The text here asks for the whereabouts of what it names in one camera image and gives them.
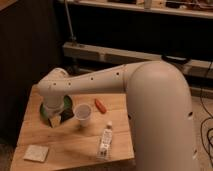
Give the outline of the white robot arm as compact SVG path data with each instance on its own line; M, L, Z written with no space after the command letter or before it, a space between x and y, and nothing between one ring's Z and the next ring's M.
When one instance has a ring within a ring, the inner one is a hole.
M131 116L137 171L200 171L189 85L162 61L124 64L71 77L55 68L38 82L48 117L66 95L124 93Z

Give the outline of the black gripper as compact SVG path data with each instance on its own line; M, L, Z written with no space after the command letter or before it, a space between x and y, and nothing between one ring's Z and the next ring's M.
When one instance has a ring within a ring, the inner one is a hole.
M52 128L60 126L65 121L71 119L74 116L71 107L67 107L63 110L55 110L50 114L48 122Z

